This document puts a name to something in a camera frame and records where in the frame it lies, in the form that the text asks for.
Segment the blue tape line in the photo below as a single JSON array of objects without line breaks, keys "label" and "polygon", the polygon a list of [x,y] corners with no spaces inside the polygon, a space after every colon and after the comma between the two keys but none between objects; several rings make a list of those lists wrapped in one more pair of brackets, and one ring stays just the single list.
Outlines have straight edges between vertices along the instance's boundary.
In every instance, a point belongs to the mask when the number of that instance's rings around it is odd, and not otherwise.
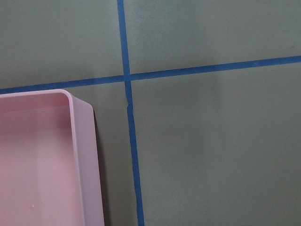
[{"label": "blue tape line", "polygon": [[138,151],[137,151],[137,141],[136,141],[136,129],[135,129],[135,121],[134,121],[133,95],[132,95],[130,65],[129,65],[128,48],[127,48],[127,29],[126,29],[123,0],[117,0],[117,6],[118,6],[119,31],[120,31],[121,52],[122,52],[122,64],[123,64],[123,72],[125,78],[125,91],[126,91],[126,97],[128,103],[127,120],[128,120],[129,136],[130,136],[130,144],[131,144],[134,187],[135,187],[136,202],[137,202],[137,220],[138,220],[138,226],[144,226],[143,203],[142,203]]},{"label": "blue tape line", "polygon": [[127,29],[126,29],[126,19],[124,14],[123,0],[117,0],[118,6],[118,19],[119,19],[119,32],[121,41],[121,54],[122,54],[122,64],[124,75],[130,74],[130,64],[128,59],[128,49],[127,49]]},{"label": "blue tape line", "polygon": [[177,75],[218,72],[218,71],[251,68],[251,67],[293,64],[293,63],[300,63],[300,62],[301,62],[301,56],[290,56],[290,57],[245,61],[245,62],[237,62],[237,63],[229,63],[229,64],[221,64],[221,65],[173,69],[173,70],[166,70],[166,71],[159,71],[159,72],[137,73],[131,75],[131,80],[134,81],[134,80],[142,80],[142,79],[153,79],[153,78],[162,78],[162,77],[170,77],[170,76],[177,76]]},{"label": "blue tape line", "polygon": [[40,84],[40,85],[0,89],[0,94],[27,92],[27,91],[38,91],[38,90],[47,90],[47,89],[63,89],[63,88],[70,88],[70,87],[90,86],[90,85],[114,83],[114,82],[121,82],[121,81],[124,81],[124,76],[123,75],[111,76],[111,77],[102,77],[102,78],[97,78],[97,79],[83,79],[83,80],[74,80],[74,81],[63,81],[63,82],[54,82],[54,83],[48,83],[48,84]]}]

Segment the pink container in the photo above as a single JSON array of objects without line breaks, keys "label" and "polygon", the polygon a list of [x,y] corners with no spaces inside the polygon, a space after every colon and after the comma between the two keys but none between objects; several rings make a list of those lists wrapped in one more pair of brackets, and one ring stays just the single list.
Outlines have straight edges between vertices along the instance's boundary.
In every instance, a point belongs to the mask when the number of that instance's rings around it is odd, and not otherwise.
[{"label": "pink container", "polygon": [[104,226],[90,104],[63,89],[0,95],[0,226]]}]

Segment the pink plastic tray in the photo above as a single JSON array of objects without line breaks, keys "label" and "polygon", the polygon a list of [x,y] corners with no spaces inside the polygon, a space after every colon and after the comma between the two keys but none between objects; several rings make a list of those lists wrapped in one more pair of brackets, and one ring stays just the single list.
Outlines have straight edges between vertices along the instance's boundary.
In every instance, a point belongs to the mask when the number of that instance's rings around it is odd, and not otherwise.
[{"label": "pink plastic tray", "polygon": [[0,226],[104,226],[90,104],[63,89],[0,95]]}]

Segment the blue painter's tape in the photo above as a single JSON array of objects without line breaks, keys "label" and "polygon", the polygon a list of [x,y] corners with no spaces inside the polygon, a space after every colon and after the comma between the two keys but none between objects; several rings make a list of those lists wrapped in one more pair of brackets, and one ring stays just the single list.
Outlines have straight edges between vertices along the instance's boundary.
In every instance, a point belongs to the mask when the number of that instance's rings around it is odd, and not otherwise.
[{"label": "blue painter's tape", "polygon": [[137,220],[138,220],[138,226],[144,226],[138,150],[137,150],[137,141],[136,141],[135,121],[134,121],[133,95],[132,95],[130,65],[129,65],[128,47],[127,47],[127,29],[126,29],[123,0],[117,0],[117,6],[118,6],[122,64],[123,64],[123,72],[124,72],[124,79],[125,79],[125,91],[126,91],[126,97],[128,103],[127,119],[128,119],[129,136],[130,136],[130,144],[131,144],[134,187],[135,187],[136,202],[137,202]]},{"label": "blue painter's tape", "polygon": [[170,76],[177,76],[177,75],[218,72],[218,71],[251,68],[251,67],[263,67],[263,66],[272,66],[272,65],[293,64],[293,63],[301,63],[301,56],[290,56],[290,57],[254,60],[254,61],[246,61],[246,62],[221,64],[221,65],[190,67],[190,68],[173,69],[173,70],[166,70],[166,71],[159,71],[159,72],[137,73],[131,75],[131,80],[134,81],[134,80],[142,80],[142,79],[170,77]]},{"label": "blue painter's tape", "polygon": [[121,54],[122,54],[122,64],[124,75],[130,74],[130,64],[128,59],[128,49],[127,49],[127,29],[126,29],[126,19],[124,14],[123,0],[117,0],[118,6],[118,19],[119,19],[119,32],[121,41]]},{"label": "blue painter's tape", "polygon": [[47,89],[63,89],[63,88],[70,88],[70,87],[90,86],[90,85],[98,85],[98,84],[105,84],[105,83],[122,82],[122,81],[124,81],[124,76],[119,75],[119,76],[103,77],[97,79],[63,81],[63,82],[54,82],[48,84],[0,89],[0,94],[47,90]]}]

